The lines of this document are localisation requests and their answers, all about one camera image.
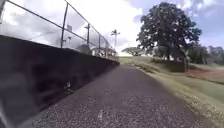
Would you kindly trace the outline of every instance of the asphalt road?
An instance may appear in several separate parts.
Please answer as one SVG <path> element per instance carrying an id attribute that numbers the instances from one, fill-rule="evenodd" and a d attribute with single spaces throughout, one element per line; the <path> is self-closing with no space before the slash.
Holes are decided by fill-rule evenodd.
<path id="1" fill-rule="evenodd" d="M 25 128 L 211 128 L 132 66 L 120 66 L 43 111 Z"/>

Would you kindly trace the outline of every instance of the blue sky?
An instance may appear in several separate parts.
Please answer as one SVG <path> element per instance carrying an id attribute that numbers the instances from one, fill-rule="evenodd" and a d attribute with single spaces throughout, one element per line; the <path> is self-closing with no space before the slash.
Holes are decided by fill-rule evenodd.
<path id="1" fill-rule="evenodd" d="M 21 6 L 58 23 L 62 24 L 65 2 L 64 0 L 12 0 Z M 112 30 L 117 29 L 118 36 L 116 49 L 121 51 L 129 46 L 137 46 L 137 34 L 140 31 L 140 17 L 147 14 L 149 9 L 162 1 L 176 4 L 183 9 L 203 34 L 200 43 L 209 46 L 224 47 L 224 0 L 68 0 L 89 22 L 104 35 L 110 44 L 114 45 L 114 37 L 110 36 Z M 86 22 L 75 13 L 71 13 L 70 23 L 81 36 L 85 36 Z M 55 30 L 46 23 L 41 23 L 23 10 L 7 4 L 2 33 L 23 38 L 39 35 L 49 30 Z M 35 39 L 44 44 L 54 42 L 55 36 Z"/>

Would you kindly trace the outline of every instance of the chain-link fence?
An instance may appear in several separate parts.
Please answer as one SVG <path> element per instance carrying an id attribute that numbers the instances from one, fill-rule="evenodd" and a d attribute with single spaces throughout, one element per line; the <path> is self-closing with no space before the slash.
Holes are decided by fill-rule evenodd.
<path id="1" fill-rule="evenodd" d="M 2 35 L 106 58 L 117 55 L 108 41 L 67 1 L 5 0 L 2 7 Z"/>

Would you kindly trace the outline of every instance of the grassy field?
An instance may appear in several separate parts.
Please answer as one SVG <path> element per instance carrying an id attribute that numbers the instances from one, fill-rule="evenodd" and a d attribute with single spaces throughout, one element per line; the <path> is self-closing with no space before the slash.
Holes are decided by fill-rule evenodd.
<path id="1" fill-rule="evenodd" d="M 184 73 L 182 63 L 166 62 L 149 57 L 124 57 L 120 58 L 120 62 L 140 67 L 149 76 L 161 82 L 175 96 L 183 99 L 193 112 L 209 118 L 217 127 L 224 127 L 224 85 L 216 81 L 216 79 L 221 80 L 220 75 L 217 75 L 218 78 L 208 76 L 209 80 L 189 77 L 188 73 Z M 201 71 L 204 74 L 217 71 L 217 73 L 224 74 L 223 69 L 210 66 L 191 64 L 189 69 L 190 71 Z"/>

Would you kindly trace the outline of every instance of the black wall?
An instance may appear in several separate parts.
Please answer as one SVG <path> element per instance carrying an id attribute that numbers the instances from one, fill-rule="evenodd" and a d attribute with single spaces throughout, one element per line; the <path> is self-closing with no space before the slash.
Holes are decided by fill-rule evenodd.
<path id="1" fill-rule="evenodd" d="M 118 64 L 0 36 L 0 107 L 19 124 Z"/>

